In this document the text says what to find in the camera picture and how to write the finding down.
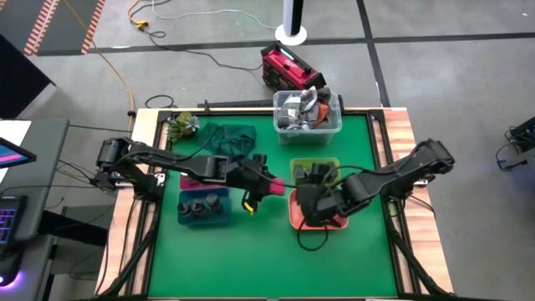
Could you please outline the black bar on floor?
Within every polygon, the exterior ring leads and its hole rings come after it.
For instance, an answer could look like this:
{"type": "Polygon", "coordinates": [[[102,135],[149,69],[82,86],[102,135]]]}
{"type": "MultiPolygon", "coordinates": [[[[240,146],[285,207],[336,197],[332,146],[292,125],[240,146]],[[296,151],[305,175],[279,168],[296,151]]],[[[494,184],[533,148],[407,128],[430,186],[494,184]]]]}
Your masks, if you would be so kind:
{"type": "Polygon", "coordinates": [[[272,107],[273,102],[269,99],[261,100],[242,100],[228,102],[209,102],[207,99],[197,105],[198,108],[264,108],[272,107]]]}

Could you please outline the black striped-edge floor mat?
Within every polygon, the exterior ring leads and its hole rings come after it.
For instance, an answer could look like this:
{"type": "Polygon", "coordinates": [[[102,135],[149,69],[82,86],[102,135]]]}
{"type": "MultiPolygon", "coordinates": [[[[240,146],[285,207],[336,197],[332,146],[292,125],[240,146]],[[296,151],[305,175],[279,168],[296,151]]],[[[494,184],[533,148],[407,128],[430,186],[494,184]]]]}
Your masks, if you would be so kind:
{"type": "Polygon", "coordinates": [[[26,55],[86,54],[106,0],[0,0],[0,36],[26,55]]]}

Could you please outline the pink plastic bin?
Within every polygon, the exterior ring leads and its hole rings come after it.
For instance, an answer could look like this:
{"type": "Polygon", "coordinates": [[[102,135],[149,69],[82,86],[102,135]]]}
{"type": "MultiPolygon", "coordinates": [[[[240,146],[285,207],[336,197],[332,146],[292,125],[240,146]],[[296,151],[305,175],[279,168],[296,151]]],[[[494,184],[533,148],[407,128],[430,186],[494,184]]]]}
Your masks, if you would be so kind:
{"type": "Polygon", "coordinates": [[[205,184],[199,181],[196,181],[189,176],[180,175],[179,187],[183,191],[187,190],[201,190],[201,189],[215,189],[215,188],[224,188],[221,185],[205,184]]]}

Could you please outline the blue plastic bin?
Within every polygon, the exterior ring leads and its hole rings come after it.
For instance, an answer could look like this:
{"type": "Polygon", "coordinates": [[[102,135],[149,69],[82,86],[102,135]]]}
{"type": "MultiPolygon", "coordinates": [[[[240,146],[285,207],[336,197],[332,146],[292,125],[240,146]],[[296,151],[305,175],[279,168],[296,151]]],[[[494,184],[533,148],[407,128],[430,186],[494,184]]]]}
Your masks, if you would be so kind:
{"type": "Polygon", "coordinates": [[[227,188],[187,190],[181,191],[179,193],[178,204],[180,202],[183,202],[188,203],[191,206],[191,204],[195,200],[204,202],[206,207],[206,213],[201,216],[197,216],[196,214],[191,213],[190,216],[181,217],[177,212],[177,221],[179,224],[187,227],[200,227],[205,225],[226,224],[230,222],[232,206],[229,196],[229,190],[227,188]],[[220,201],[222,204],[221,212],[215,213],[207,205],[206,196],[210,193],[216,193],[220,197],[220,201]]]}

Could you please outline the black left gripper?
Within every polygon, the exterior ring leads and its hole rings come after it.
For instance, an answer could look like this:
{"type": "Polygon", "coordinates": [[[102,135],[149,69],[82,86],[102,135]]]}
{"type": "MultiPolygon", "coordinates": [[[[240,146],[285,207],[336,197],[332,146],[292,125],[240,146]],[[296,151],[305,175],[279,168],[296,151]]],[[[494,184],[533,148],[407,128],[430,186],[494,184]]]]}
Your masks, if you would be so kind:
{"type": "Polygon", "coordinates": [[[276,177],[268,171],[266,155],[254,154],[252,159],[243,157],[225,167],[225,184],[244,190],[243,205],[257,205],[265,196],[276,194],[276,177]]]}

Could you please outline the clear plastic tub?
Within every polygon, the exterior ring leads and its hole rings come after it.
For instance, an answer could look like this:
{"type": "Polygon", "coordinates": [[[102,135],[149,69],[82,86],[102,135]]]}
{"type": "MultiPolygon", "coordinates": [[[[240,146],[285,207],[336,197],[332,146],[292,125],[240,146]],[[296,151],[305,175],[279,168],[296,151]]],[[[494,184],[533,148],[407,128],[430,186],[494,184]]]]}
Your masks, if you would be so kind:
{"type": "Polygon", "coordinates": [[[278,134],[278,141],[281,145],[291,144],[318,144],[327,145],[335,134],[342,129],[341,104],[339,96],[332,92],[329,101],[329,120],[321,124],[319,128],[312,130],[283,130],[277,126],[278,111],[284,101],[291,95],[300,94],[302,90],[282,90],[273,96],[273,127],[278,134]]]}

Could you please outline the potted succulent plant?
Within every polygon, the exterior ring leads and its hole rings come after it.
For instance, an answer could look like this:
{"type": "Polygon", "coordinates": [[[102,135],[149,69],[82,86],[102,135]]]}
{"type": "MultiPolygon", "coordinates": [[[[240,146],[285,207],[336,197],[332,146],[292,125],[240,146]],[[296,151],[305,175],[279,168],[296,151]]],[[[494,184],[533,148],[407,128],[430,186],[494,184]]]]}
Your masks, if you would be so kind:
{"type": "Polygon", "coordinates": [[[181,112],[177,117],[168,120],[167,125],[167,139],[173,143],[193,138],[200,128],[198,118],[190,112],[181,112]]]}

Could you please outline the orange plastic bin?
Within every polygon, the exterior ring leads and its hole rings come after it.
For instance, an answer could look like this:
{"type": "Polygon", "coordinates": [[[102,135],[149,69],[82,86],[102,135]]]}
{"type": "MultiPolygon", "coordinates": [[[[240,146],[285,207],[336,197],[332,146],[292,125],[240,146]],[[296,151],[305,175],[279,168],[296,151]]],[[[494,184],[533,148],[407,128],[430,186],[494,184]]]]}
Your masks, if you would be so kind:
{"type": "MultiPolygon", "coordinates": [[[[301,213],[301,207],[297,203],[297,191],[291,190],[288,195],[288,219],[295,230],[298,230],[302,221],[303,214],[301,213]]],[[[349,225],[349,219],[347,217],[335,216],[334,220],[340,224],[340,227],[328,225],[329,230],[342,230],[349,225]]]]}

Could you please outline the white paper sheet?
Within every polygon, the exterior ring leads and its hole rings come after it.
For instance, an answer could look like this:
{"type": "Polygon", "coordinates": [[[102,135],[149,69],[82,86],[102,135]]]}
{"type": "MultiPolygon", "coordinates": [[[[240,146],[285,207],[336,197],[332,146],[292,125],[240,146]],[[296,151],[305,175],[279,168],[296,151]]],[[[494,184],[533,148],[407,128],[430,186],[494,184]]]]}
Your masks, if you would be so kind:
{"type": "Polygon", "coordinates": [[[30,120],[0,120],[0,138],[20,146],[31,124],[30,120]]]}

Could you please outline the grey desk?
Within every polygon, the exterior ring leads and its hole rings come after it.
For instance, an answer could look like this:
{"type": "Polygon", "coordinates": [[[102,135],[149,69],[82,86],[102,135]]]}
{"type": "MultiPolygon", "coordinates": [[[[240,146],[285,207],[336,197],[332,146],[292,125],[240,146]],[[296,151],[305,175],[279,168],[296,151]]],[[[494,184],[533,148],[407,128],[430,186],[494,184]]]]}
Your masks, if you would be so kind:
{"type": "Polygon", "coordinates": [[[15,235],[24,247],[20,271],[12,283],[0,287],[0,301],[40,301],[42,297],[54,239],[38,235],[37,230],[68,127],[67,120],[33,120],[21,147],[34,153],[37,160],[10,167],[0,181],[0,194],[28,198],[15,235]]]}

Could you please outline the black aluminium table frame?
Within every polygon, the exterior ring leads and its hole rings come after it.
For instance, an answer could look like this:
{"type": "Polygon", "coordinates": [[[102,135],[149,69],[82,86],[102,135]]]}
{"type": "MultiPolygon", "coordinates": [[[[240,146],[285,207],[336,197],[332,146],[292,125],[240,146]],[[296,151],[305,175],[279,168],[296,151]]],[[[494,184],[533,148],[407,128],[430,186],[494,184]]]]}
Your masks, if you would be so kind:
{"type": "MultiPolygon", "coordinates": [[[[134,137],[142,142],[151,141],[163,145],[165,135],[158,129],[157,119],[165,112],[157,109],[139,110],[134,137]]],[[[405,108],[348,108],[346,112],[371,115],[374,143],[382,165],[408,154],[410,148],[415,146],[409,114],[405,108]]],[[[430,203],[429,192],[425,188],[416,188],[414,193],[415,198],[406,205],[404,216],[395,217],[394,224],[396,227],[405,227],[404,238],[411,244],[412,251],[423,268],[441,288],[451,292],[453,287],[436,220],[431,211],[417,203],[418,199],[430,203]]],[[[130,188],[118,193],[110,226],[110,247],[102,259],[96,293],[103,293],[117,278],[139,244],[140,236],[148,232],[155,215],[154,205],[135,201],[133,197],[134,192],[130,188]]],[[[154,283],[150,272],[156,250],[157,244],[153,243],[137,263],[130,278],[133,284],[129,291],[132,294],[143,293],[154,283]]]]}

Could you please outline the backlit keyboard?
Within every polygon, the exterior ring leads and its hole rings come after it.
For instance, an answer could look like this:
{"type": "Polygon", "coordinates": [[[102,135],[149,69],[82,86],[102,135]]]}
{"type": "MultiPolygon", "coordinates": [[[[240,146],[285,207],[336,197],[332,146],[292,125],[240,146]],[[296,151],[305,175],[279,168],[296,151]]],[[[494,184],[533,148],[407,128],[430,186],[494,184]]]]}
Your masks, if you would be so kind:
{"type": "Polygon", "coordinates": [[[0,196],[0,247],[13,242],[27,199],[26,196],[0,196]]]}

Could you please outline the lime green plastic bin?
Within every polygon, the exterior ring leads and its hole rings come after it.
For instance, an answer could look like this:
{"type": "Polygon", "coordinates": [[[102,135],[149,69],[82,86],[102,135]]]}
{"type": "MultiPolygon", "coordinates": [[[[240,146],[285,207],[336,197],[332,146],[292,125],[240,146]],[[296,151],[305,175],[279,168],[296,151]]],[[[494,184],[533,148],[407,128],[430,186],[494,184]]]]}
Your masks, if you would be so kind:
{"type": "Polygon", "coordinates": [[[290,163],[291,186],[297,187],[305,184],[327,186],[332,184],[341,179],[340,172],[335,170],[337,167],[339,167],[339,160],[334,157],[308,157],[292,159],[290,163]],[[302,165],[304,168],[311,168],[313,173],[313,181],[304,181],[301,184],[295,185],[293,183],[293,167],[295,165],[302,165]]]}

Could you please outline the black panel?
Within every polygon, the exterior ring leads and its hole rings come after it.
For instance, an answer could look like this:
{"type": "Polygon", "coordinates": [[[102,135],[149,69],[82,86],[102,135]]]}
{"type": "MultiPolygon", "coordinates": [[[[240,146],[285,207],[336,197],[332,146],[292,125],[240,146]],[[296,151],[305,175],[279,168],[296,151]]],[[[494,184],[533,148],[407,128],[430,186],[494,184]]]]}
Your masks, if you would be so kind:
{"type": "Polygon", "coordinates": [[[56,84],[0,34],[0,119],[15,119],[56,84]]]}

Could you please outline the dark green cloth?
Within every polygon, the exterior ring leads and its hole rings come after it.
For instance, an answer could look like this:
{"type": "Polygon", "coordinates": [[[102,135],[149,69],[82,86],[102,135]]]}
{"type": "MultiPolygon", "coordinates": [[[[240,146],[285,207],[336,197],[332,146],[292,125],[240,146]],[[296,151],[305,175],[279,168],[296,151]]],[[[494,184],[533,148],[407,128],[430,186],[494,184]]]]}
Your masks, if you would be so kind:
{"type": "Polygon", "coordinates": [[[257,131],[251,125],[219,125],[208,122],[199,130],[194,142],[215,155],[247,157],[256,145],[257,131]]]}

